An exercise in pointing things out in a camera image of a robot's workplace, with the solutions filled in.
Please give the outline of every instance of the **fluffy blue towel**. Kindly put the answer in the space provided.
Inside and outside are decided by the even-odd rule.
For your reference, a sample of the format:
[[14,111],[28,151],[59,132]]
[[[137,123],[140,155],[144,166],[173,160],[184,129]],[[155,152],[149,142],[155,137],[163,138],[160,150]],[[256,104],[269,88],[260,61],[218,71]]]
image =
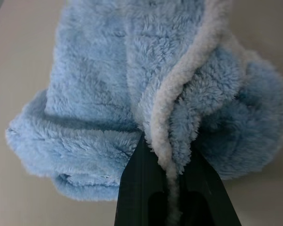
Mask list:
[[283,80],[239,45],[229,8],[230,0],[70,0],[51,83],[7,129],[27,171],[74,199],[116,199],[142,131],[174,197],[191,142],[222,179],[261,170],[283,144]]

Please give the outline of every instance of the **microfiber cloth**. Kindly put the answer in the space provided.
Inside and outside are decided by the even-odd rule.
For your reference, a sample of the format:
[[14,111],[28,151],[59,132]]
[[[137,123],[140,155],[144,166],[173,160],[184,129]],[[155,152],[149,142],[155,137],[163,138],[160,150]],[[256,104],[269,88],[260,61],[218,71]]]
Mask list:
[[49,87],[6,131],[27,171],[73,199],[115,200],[143,132],[171,205],[192,142],[221,179],[260,171],[283,145],[283,79],[232,35],[230,6],[69,0]]

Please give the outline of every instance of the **white table surface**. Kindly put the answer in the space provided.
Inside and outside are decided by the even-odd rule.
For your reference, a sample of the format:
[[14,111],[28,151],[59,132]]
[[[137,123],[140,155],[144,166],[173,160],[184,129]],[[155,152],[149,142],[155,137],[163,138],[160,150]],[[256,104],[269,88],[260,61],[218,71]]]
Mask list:
[[[49,83],[54,31],[64,0],[5,0],[0,10],[0,226],[112,226],[114,202],[76,202],[29,176],[6,146],[5,128]],[[283,74],[283,0],[236,0],[241,43]],[[243,226],[283,226],[283,150],[261,173],[226,182]]]

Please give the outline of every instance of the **fuzzy texture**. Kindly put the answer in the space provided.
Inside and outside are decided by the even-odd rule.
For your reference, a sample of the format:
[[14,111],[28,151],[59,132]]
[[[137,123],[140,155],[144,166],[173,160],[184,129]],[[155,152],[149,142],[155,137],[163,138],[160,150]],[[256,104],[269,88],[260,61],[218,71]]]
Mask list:
[[9,125],[28,172],[77,200],[115,200],[142,132],[166,171],[169,224],[191,142],[222,179],[283,144],[283,80],[227,28],[230,0],[70,0],[48,89]]

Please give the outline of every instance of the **light blue fleece fabric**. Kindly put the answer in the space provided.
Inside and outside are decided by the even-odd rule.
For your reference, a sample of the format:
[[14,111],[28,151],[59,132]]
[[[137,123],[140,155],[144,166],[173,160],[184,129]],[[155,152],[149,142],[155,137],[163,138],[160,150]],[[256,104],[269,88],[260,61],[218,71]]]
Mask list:
[[[151,144],[155,93],[193,44],[204,0],[70,0],[48,89],[10,123],[7,142],[29,173],[77,200],[114,200],[142,132]],[[175,102],[169,139],[178,173],[190,144],[222,179],[268,164],[283,143],[283,80],[244,69],[219,45]]]

